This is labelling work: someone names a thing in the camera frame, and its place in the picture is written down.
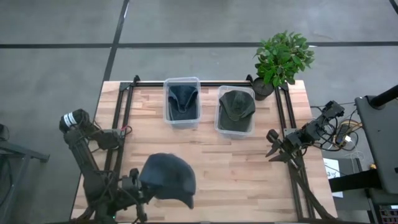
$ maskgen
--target baseball cap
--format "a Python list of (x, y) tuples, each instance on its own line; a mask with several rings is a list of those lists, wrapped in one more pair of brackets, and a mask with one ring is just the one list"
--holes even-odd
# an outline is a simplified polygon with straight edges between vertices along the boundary
[(218, 128), (247, 132), (254, 112), (256, 105), (249, 93), (240, 90), (229, 91), (220, 98)]
[(142, 168), (139, 180), (157, 199), (177, 199), (193, 209), (196, 178), (183, 159), (167, 153), (152, 154)]
[(198, 89), (194, 86), (170, 86), (168, 98), (170, 120), (197, 119), (197, 97)]

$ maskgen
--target wooden table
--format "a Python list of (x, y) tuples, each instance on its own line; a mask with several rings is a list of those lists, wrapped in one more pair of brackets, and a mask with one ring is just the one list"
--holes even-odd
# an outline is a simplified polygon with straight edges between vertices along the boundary
[[(119, 82), (104, 82), (95, 120), (110, 129), (118, 96)], [(290, 86), (290, 96), (297, 126), (312, 119), (304, 82)], [(152, 199), (145, 205), (148, 222), (281, 222), (296, 221), (294, 200), (287, 165), (268, 162), (271, 144), (266, 139), (270, 129), (280, 132), (274, 94), (256, 101), (255, 133), (244, 140), (222, 138), (214, 129), (217, 87), (202, 87), (202, 119), (198, 129), (173, 130), (163, 121), (163, 89), (135, 87), (126, 137), (121, 175), (130, 169), (142, 169), (148, 156), (157, 152), (173, 153), (187, 161), (195, 171), (197, 193), (195, 208), (190, 210), (177, 200)], [(289, 124), (287, 108), (285, 117)], [(94, 158), (103, 168), (106, 151), (96, 151)], [(319, 149), (309, 148), (305, 155), (308, 181), (320, 203), (336, 217), (335, 204)], [(305, 199), (301, 193), (304, 214)], [(80, 181), (72, 218), (87, 207), (83, 181)], [(116, 215), (118, 222), (131, 222), (136, 209), (130, 207)]]

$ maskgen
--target metal bracket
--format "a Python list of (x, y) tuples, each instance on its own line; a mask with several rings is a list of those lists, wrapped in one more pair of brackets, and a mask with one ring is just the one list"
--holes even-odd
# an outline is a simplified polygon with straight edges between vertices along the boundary
[(297, 131), (297, 128), (285, 128), (284, 135), (287, 136), (288, 134), (292, 134), (293, 132)]
[(281, 86), (279, 86), (279, 87), (286, 92), (285, 94), (289, 94), (289, 86), (288, 86), (287, 82), (281, 84)]
[(251, 85), (253, 85), (253, 77), (249, 74), (246, 77), (246, 81), (249, 81)]
[(141, 81), (138, 75), (136, 75), (132, 81), (132, 85), (135, 86), (138, 81)]
[(127, 90), (131, 86), (130, 82), (120, 83), (119, 91)]

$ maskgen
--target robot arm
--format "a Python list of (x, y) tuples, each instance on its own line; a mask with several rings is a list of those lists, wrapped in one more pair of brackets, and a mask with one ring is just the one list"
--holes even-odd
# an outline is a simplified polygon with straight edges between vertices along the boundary
[(177, 199), (193, 208), (195, 174), (182, 159), (171, 154), (153, 154), (144, 164), (141, 174), (134, 168), (128, 176), (120, 179), (112, 170), (98, 168), (88, 141), (96, 141), (103, 150), (119, 149), (123, 147), (124, 131), (102, 130), (90, 121), (88, 113), (82, 109), (62, 116), (59, 128), (84, 176), (83, 188), (88, 208), (78, 220), (89, 220), (95, 212), (96, 221), (116, 223), (113, 215), (118, 210), (135, 205), (137, 220), (144, 223), (147, 215), (143, 204), (153, 197)]
[(270, 161), (291, 162), (296, 168), (300, 169), (301, 164), (296, 160), (297, 152), (303, 148), (311, 146), (315, 141), (321, 140), (326, 133), (325, 126), (329, 121), (344, 115), (344, 108), (335, 101), (327, 103), (322, 110), (322, 114), (298, 129), (286, 135), (283, 141), (279, 140), (278, 133), (270, 130), (267, 134), (267, 140), (272, 143), (272, 149), (267, 153), (266, 157), (279, 151), (279, 155), (270, 159)]

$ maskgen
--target plastic bin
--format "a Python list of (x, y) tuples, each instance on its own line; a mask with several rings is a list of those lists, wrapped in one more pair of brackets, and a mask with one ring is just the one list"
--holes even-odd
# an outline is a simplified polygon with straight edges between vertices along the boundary
[[(169, 113), (169, 88), (171, 86), (186, 85), (193, 86), (198, 90), (197, 96), (197, 119), (187, 119), (172, 121), (170, 119)], [(200, 101), (200, 80), (197, 77), (187, 77), (187, 78), (168, 78), (164, 81), (163, 85), (164, 91), (164, 106), (163, 106), (163, 119), (166, 123), (171, 124), (173, 128), (176, 129), (196, 129), (199, 125), (201, 119), (201, 101)]]
[(220, 106), (221, 106), (219, 99), (224, 95), (224, 93), (227, 93), (232, 90), (245, 91), (246, 93), (249, 93), (253, 97), (253, 100), (254, 100), (254, 91), (251, 88), (236, 87), (236, 86), (220, 86), (218, 88), (218, 98), (217, 98), (214, 127), (224, 138), (243, 139), (246, 136), (254, 134), (254, 114), (255, 113), (253, 113), (251, 116), (250, 125), (248, 127), (247, 132), (227, 131), (227, 130), (218, 128), (218, 118), (219, 118)]

